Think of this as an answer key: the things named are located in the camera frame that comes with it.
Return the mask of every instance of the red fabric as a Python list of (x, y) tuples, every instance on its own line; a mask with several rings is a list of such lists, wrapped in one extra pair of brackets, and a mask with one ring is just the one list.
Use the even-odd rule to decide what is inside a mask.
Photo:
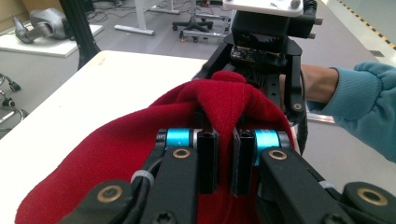
[(111, 179), (129, 181), (152, 150), (159, 129), (192, 127), (199, 106), (219, 133), (219, 187), (214, 194), (199, 196), (198, 223), (257, 223), (255, 193), (234, 197), (229, 191), (233, 128), (245, 113), (247, 128), (286, 131), (290, 139), (291, 133), (277, 106), (233, 72), (182, 84), (150, 107), (91, 133), (29, 192), (16, 223), (56, 223), (95, 185)]

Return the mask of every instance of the screw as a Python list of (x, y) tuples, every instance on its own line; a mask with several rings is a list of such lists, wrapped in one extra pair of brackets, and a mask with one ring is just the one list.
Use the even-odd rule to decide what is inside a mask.
[(300, 104), (295, 104), (295, 105), (293, 105), (293, 108), (296, 109), (296, 110), (299, 110), (299, 109), (301, 109), (303, 107)]
[(288, 155), (286, 155), (286, 153), (284, 153), (283, 151), (279, 151), (279, 150), (271, 150), (268, 153), (272, 158), (279, 160), (279, 161), (283, 161), (288, 157)]
[(170, 212), (161, 212), (154, 218), (152, 224), (176, 224), (176, 219)]
[(97, 200), (100, 203), (111, 203), (116, 201), (122, 194), (122, 188), (118, 185), (107, 186), (99, 191)]
[(323, 224), (347, 224), (348, 222), (338, 214), (327, 214), (322, 219)]
[(190, 151), (185, 149), (185, 148), (180, 148), (180, 149), (176, 149), (173, 152), (173, 156), (178, 158), (178, 159), (184, 159), (190, 156)]
[(301, 4), (301, 0), (291, 0), (290, 6), (291, 8), (298, 8)]

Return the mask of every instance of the white tabletop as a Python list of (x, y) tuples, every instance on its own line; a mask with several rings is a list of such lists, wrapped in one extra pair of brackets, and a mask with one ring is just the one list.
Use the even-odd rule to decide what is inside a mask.
[[(191, 80), (204, 60), (102, 51), (0, 141), (0, 223), (89, 133)], [(339, 190), (365, 181), (396, 194), (396, 165), (335, 125), (310, 122), (304, 157)]]
[(0, 223), (89, 133), (191, 80), (204, 60), (102, 51), (0, 141)]
[[(90, 25), (90, 28), (93, 36), (104, 29), (102, 25), (93, 24)], [(14, 35), (14, 32), (15, 30), (12, 30), (7, 35), (0, 35), (0, 50), (65, 58), (78, 49), (76, 41), (69, 39), (38, 38), (34, 44), (25, 44)]]

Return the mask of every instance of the white device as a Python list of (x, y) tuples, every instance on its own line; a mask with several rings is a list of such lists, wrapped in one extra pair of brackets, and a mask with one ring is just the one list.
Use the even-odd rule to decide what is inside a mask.
[(284, 17), (297, 17), (304, 13), (302, 0), (222, 0), (222, 3), (228, 9)]

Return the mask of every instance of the brass screw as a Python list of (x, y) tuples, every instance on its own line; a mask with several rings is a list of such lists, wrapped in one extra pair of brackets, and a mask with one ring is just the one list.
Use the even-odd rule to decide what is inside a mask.
[(101, 203), (111, 203), (116, 201), (122, 194), (122, 188), (118, 185), (111, 185), (101, 189), (97, 195), (97, 200)]
[(389, 203), (388, 199), (384, 195), (373, 189), (360, 188), (358, 189), (358, 195), (367, 203), (377, 206), (385, 206)]
[(279, 161), (283, 161), (285, 160), (288, 155), (286, 155), (286, 153), (284, 153), (283, 151), (279, 151), (279, 150), (271, 150), (269, 152), (270, 157), (279, 160)]
[(300, 104), (295, 104), (295, 105), (293, 105), (293, 108), (294, 109), (301, 109), (301, 108), (303, 108)]
[(190, 151), (185, 149), (185, 148), (180, 148), (180, 149), (176, 149), (173, 152), (173, 156), (178, 158), (178, 159), (184, 159), (190, 156)]

